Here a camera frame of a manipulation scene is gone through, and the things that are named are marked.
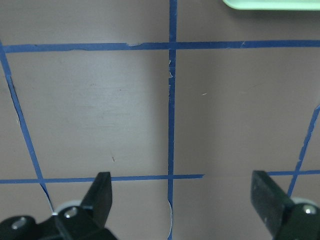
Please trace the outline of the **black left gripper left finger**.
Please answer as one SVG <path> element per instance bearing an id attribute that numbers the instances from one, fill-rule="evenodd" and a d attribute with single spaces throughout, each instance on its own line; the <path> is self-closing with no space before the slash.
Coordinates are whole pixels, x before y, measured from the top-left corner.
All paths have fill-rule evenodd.
<path id="1" fill-rule="evenodd" d="M 104 228 L 112 207 L 110 172 L 99 172 L 80 203 L 95 223 Z"/>

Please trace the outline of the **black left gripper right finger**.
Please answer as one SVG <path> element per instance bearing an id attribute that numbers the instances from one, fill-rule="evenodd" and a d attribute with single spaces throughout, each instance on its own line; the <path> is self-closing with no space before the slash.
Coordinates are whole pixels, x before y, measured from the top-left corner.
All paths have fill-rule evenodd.
<path id="1" fill-rule="evenodd" d="M 263 170 L 251 175 L 250 200 L 271 235 L 277 235 L 290 218 L 295 203 Z"/>

